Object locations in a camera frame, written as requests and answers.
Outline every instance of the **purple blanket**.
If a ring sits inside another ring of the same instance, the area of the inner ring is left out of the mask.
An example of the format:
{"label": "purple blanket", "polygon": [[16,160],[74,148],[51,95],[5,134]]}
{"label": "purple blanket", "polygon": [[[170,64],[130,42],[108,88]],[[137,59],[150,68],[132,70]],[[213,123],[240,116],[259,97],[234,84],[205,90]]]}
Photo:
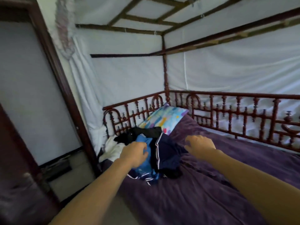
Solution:
{"label": "purple blanket", "polygon": [[[300,188],[300,158],[296,155],[207,132],[188,115],[170,136],[184,145],[187,135],[207,136],[217,149],[232,158]],[[161,178],[152,186],[125,178],[119,193],[141,224],[266,224],[259,212],[207,162],[186,154],[180,169],[182,177]]]}

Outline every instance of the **pillow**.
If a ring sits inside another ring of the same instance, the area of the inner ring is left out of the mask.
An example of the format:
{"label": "pillow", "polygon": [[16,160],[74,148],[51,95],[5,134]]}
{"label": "pillow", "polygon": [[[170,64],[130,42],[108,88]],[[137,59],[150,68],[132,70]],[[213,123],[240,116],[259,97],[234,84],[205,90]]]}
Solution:
{"label": "pillow", "polygon": [[160,126],[163,133],[169,135],[187,112],[187,109],[165,104],[163,107],[153,112],[139,125],[139,127],[148,129]]}

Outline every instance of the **person's left hand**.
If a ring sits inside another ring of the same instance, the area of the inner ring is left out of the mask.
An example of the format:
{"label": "person's left hand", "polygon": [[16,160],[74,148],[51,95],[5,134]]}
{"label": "person's left hand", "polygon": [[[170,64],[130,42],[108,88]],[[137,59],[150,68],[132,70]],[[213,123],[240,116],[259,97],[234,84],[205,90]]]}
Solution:
{"label": "person's left hand", "polygon": [[148,157],[148,152],[144,153],[144,149],[147,148],[145,142],[132,142],[125,146],[120,154],[120,159],[128,162],[131,168],[137,168]]}

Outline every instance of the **pile of clothes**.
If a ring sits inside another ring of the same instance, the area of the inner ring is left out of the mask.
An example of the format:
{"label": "pile of clothes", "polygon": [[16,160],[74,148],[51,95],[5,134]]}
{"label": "pile of clothes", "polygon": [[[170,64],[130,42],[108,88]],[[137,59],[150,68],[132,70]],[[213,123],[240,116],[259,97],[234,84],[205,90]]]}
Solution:
{"label": "pile of clothes", "polygon": [[130,170],[128,173],[130,178],[142,179],[151,185],[162,176],[178,178],[182,175],[179,169],[180,158],[187,151],[164,134],[160,127],[149,129],[135,127],[119,136],[110,137],[106,143],[105,153],[99,161],[104,159],[114,161],[120,156],[123,147],[133,141],[145,142],[149,155],[143,164]]}

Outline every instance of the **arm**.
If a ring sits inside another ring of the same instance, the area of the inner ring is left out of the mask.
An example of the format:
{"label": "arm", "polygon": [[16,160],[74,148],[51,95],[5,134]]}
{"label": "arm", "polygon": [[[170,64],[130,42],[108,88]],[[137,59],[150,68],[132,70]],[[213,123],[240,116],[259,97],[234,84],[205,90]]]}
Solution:
{"label": "arm", "polygon": [[124,147],[120,158],[67,204],[49,225],[100,224],[126,174],[146,160],[148,153],[143,153],[146,147],[144,142]]}
{"label": "arm", "polygon": [[186,150],[197,159],[212,164],[251,202],[270,225],[300,223],[299,189],[216,150],[211,139],[188,136],[186,141],[191,145],[186,145]]}

